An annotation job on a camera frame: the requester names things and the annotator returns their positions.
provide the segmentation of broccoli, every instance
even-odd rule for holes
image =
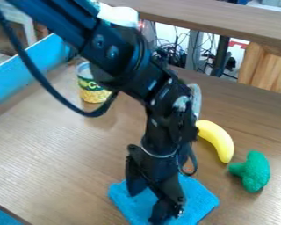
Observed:
[[[242,184],[248,192],[259,191],[270,179],[269,162],[263,153],[258,151],[249,151],[245,163],[229,164],[228,170],[242,178]]]

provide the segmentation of blue mat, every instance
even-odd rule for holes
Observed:
[[[219,205],[219,199],[195,178],[179,175],[179,182],[187,199],[184,214],[178,219],[170,219],[166,222],[167,225],[197,224]],[[149,188],[135,197],[130,197],[124,180],[121,183],[112,184],[108,195],[130,224],[148,224],[152,207],[157,201]]]
[[[20,224],[23,223],[14,219],[13,217],[11,217],[10,215],[8,215],[7,213],[3,212],[0,209],[0,225],[20,225]]]

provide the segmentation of yellow banana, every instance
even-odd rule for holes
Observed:
[[[198,135],[209,141],[218,152],[223,163],[229,163],[234,156],[234,141],[226,130],[208,120],[196,122],[199,129]]]

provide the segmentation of wires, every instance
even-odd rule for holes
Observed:
[[[6,20],[5,16],[0,10],[0,25],[4,29],[7,37],[9,38],[11,44],[17,50],[19,57],[24,62],[25,66],[28,68],[30,73],[34,76],[34,78],[40,82],[44,89],[47,90],[53,97],[55,97],[58,101],[64,104],[67,108],[71,109],[72,111],[79,113],[83,116],[87,117],[98,117],[107,112],[109,107],[111,106],[113,100],[118,96],[117,92],[113,92],[110,97],[93,112],[85,112],[75,105],[71,104],[67,99],[65,99],[46,79],[44,75],[41,74],[39,69],[35,66],[32,59],[29,57],[28,53],[23,49],[22,44],[18,40],[16,34],[13,32],[12,28],[10,27],[8,21]]]

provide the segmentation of screw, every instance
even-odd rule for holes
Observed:
[[[119,54],[119,50],[117,47],[115,46],[111,46],[109,47],[109,49],[107,50],[107,58],[108,59],[114,59],[115,57],[117,57]]]
[[[104,46],[104,37],[101,34],[96,35],[92,41],[94,48],[101,49]]]

